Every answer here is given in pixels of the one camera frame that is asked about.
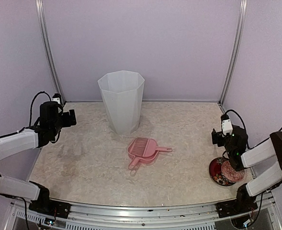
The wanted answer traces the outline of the translucent white waste bin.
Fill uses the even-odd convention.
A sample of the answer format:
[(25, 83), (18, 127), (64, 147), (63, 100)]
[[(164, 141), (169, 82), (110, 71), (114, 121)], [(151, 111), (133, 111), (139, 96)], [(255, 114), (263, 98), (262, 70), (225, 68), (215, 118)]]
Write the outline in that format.
[(116, 71), (98, 80), (109, 126), (118, 135), (130, 135), (140, 123), (145, 79), (132, 71)]

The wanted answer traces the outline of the pink plastic hand brush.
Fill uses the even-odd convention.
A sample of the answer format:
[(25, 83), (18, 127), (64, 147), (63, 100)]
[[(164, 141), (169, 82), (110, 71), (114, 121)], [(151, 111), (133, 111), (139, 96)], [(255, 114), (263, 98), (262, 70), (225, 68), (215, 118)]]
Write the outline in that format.
[(131, 154), (143, 158), (152, 157), (156, 151), (172, 152), (172, 148), (158, 147), (152, 138), (136, 138), (130, 148)]

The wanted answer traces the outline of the pink plastic dustpan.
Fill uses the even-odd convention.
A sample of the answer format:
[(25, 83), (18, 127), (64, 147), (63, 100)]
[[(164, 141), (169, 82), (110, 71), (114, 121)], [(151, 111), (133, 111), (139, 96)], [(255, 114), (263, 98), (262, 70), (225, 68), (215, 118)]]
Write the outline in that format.
[(152, 138), (135, 138), (128, 146), (128, 156), (131, 162), (129, 170), (133, 170), (140, 163), (150, 163), (156, 154), (157, 143)]

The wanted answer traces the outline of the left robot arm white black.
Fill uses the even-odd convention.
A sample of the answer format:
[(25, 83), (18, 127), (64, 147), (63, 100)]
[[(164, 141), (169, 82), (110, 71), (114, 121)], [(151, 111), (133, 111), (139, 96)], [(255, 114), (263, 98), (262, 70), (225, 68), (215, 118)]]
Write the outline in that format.
[[(40, 105), (40, 114), (34, 123), (30, 122), (27, 127), (15, 133), (0, 136), (0, 161), (26, 150), (55, 144), (61, 130), (75, 126), (76, 123), (75, 111), (71, 109), (65, 112), (62, 97), (56, 93)], [(35, 201), (44, 213), (50, 213), (55, 208), (54, 201), (45, 195), (48, 192), (48, 189), (33, 182), (0, 174), (0, 194)]]

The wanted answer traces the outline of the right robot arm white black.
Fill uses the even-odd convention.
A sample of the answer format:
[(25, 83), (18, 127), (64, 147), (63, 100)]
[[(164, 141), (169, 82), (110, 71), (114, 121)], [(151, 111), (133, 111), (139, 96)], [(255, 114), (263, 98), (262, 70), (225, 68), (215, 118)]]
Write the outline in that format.
[(245, 169), (276, 157), (277, 161), (265, 172), (240, 186), (232, 208), (242, 213), (251, 205), (251, 199), (282, 183), (282, 127), (254, 147), (248, 144), (246, 127), (233, 125), (227, 113), (221, 115), (221, 131), (211, 132), (212, 143), (225, 149), (226, 157), (210, 162), (209, 174), (221, 186), (239, 181)]

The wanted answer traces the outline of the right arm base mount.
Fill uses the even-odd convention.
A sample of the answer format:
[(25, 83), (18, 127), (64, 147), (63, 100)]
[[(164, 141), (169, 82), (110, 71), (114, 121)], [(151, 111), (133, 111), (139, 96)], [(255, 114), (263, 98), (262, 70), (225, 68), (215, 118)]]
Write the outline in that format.
[(250, 212), (258, 208), (255, 201), (256, 196), (249, 195), (246, 185), (247, 184), (243, 184), (238, 188), (235, 199), (219, 202), (215, 205), (219, 218)]

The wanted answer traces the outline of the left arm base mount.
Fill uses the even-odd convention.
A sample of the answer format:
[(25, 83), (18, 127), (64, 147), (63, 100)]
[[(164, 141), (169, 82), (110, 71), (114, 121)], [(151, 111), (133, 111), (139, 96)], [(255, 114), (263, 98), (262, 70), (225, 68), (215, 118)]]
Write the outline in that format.
[(54, 216), (55, 218), (68, 218), (71, 204), (50, 199), (50, 191), (48, 188), (33, 181), (31, 181), (31, 183), (38, 186), (40, 189), (38, 198), (31, 200), (29, 204), (31, 211)]

